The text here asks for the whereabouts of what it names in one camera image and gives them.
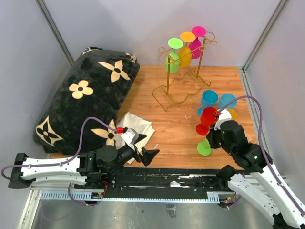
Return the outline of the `green wine glass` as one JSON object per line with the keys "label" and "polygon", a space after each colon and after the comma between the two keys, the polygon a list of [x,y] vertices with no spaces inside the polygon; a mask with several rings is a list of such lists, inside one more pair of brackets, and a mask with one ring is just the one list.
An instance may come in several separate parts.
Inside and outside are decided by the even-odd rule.
{"label": "green wine glass", "polygon": [[209,141],[204,139],[197,145],[197,151],[199,154],[203,156],[209,156],[211,154],[212,149],[210,148]]}
{"label": "green wine glass", "polygon": [[166,58],[165,69],[169,70],[169,73],[176,73],[179,71],[180,60],[176,49],[180,49],[183,46],[183,41],[179,38],[171,38],[168,40],[168,46],[171,48],[169,56]]}

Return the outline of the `red wine glass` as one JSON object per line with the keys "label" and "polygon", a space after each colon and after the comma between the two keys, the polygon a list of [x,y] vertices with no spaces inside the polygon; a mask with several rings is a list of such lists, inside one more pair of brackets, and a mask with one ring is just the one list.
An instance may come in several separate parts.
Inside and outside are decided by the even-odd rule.
{"label": "red wine glass", "polygon": [[210,130],[211,125],[217,122],[217,118],[214,116],[217,110],[214,107],[206,107],[203,109],[200,116],[200,124],[196,126],[197,134],[206,136]]}

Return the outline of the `yellow wine glass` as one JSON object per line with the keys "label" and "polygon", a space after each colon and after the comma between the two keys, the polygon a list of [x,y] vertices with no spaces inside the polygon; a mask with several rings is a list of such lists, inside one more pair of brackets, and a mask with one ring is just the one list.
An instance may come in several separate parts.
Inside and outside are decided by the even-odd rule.
{"label": "yellow wine glass", "polygon": [[238,118],[237,113],[231,108],[227,108],[227,111],[230,113],[231,119],[237,121]]}

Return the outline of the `light blue wine glass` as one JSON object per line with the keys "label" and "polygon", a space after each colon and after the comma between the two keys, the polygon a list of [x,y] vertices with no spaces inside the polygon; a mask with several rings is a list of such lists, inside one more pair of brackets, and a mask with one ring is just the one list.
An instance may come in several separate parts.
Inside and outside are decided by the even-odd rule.
{"label": "light blue wine glass", "polygon": [[[218,107],[223,108],[226,104],[234,100],[236,97],[231,93],[225,93],[221,96]],[[237,105],[237,101],[231,103],[227,108],[234,109]]]}

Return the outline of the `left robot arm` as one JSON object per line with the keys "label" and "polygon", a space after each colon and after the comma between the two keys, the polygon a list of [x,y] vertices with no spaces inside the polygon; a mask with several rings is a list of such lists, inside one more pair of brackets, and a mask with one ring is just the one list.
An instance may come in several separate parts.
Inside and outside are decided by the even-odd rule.
{"label": "left robot arm", "polygon": [[135,134],[131,129],[120,135],[124,146],[104,146],[95,151],[81,153],[65,159],[34,159],[25,153],[18,153],[12,165],[8,187],[24,189],[31,184],[64,183],[75,184],[76,188],[100,189],[111,183],[124,169],[125,163],[134,159],[148,166],[159,153],[158,149],[139,150],[136,143],[146,135]]}

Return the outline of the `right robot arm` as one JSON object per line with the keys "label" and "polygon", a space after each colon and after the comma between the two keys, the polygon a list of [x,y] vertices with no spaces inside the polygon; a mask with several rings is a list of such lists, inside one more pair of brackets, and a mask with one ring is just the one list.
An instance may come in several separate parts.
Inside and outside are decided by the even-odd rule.
{"label": "right robot arm", "polygon": [[250,143],[236,121],[213,124],[206,136],[212,149],[222,148],[235,163],[264,188],[258,190],[240,172],[226,165],[216,174],[216,186],[231,190],[251,203],[274,229],[303,229],[305,205],[280,176],[270,156],[263,156],[257,144]]}

